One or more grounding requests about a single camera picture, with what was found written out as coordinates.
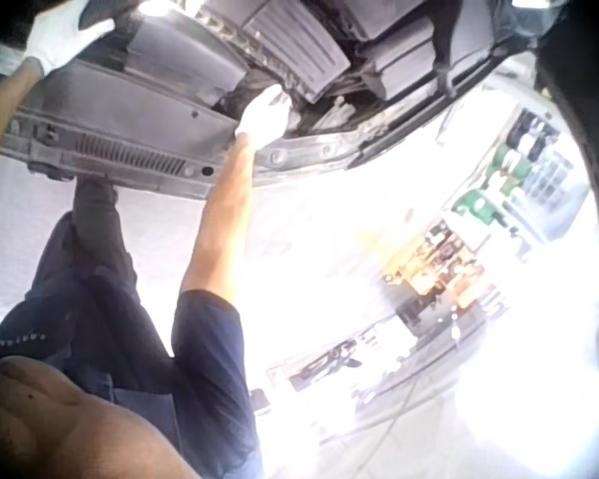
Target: dark pants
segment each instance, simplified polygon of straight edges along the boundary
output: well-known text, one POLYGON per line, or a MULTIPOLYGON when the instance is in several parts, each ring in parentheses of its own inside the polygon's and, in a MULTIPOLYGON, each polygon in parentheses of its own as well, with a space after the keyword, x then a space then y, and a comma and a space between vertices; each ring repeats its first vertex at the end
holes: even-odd
POLYGON ((65 213, 51 232, 32 288, 67 269, 91 272, 98 266, 135 286, 137 276, 124 246, 117 198, 107 180, 78 178, 73 210, 65 213))

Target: garage floor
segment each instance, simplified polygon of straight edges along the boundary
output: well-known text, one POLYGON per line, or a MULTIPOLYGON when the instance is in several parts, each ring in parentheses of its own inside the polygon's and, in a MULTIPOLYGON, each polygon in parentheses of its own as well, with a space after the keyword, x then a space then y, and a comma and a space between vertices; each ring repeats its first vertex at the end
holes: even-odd
MULTIPOLYGON (((362 168, 257 190, 238 300, 251 387, 267 368, 300 365, 392 314, 379 287, 382 269, 471 174, 515 105, 504 94, 475 91, 443 149, 434 142, 438 119, 362 168)), ((0 320, 28 290, 73 188, 0 158, 0 320)), ((168 347, 203 205, 120 189, 140 297, 168 347)))

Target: hand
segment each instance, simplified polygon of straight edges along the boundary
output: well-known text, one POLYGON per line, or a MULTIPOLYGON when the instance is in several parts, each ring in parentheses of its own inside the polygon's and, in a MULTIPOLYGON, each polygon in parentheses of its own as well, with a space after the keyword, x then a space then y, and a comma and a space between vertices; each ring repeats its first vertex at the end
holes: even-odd
POLYGON ((236 136, 247 134, 259 150, 282 137, 289 125, 290 109, 291 97, 282 91, 281 85, 272 85, 249 103, 236 136))
POLYGON ((65 66, 88 45, 115 28, 109 19, 81 31, 78 23, 88 2, 69 0, 38 14, 34 20, 24 58, 37 59, 45 76, 65 66))

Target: vent grille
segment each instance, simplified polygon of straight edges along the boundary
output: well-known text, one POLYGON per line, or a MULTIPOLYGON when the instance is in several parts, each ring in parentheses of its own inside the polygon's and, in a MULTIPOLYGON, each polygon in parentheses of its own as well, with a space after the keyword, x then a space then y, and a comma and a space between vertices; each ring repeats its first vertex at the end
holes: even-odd
POLYGON ((170 157, 144 148, 107 140, 95 135, 81 134, 76 142, 76 152, 132 168, 151 170, 164 175, 178 176, 185 160, 170 157))

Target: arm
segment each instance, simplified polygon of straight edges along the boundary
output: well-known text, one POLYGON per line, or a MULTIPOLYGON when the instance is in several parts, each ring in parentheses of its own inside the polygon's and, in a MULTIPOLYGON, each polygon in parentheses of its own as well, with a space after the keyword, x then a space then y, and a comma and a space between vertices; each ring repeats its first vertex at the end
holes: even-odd
POLYGON ((11 116, 35 84, 114 29, 113 20, 105 20, 87 30, 79 30, 80 15, 88 1, 69 0, 36 16, 27 39, 24 62, 0 83, 0 144, 11 116))
POLYGON ((27 58, 13 75, 0 82, 0 144, 16 108, 41 79, 40 64, 34 58, 27 58))
POLYGON ((237 270, 244 256, 253 197, 256 151, 281 137, 289 121, 291 99, 274 85, 245 110, 229 159, 205 205, 198 238, 181 292, 203 289, 235 303, 237 270))

